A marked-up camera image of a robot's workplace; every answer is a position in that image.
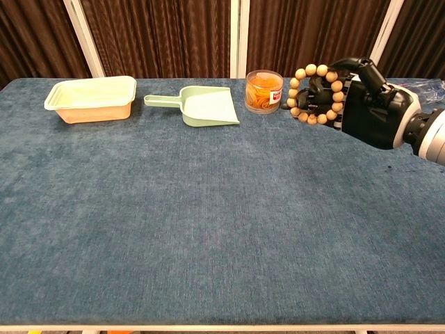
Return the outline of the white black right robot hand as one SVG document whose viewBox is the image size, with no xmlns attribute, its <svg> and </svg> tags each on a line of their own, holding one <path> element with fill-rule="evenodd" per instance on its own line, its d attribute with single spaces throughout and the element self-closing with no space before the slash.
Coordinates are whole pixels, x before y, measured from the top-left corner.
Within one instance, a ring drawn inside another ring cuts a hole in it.
<svg viewBox="0 0 445 334">
<path fill-rule="evenodd" d="M 415 154 L 429 120 L 417 95 L 388 83 L 368 58 L 344 58 L 324 66 L 282 108 L 303 122 L 339 129 L 375 148 L 408 143 Z"/>
</svg>

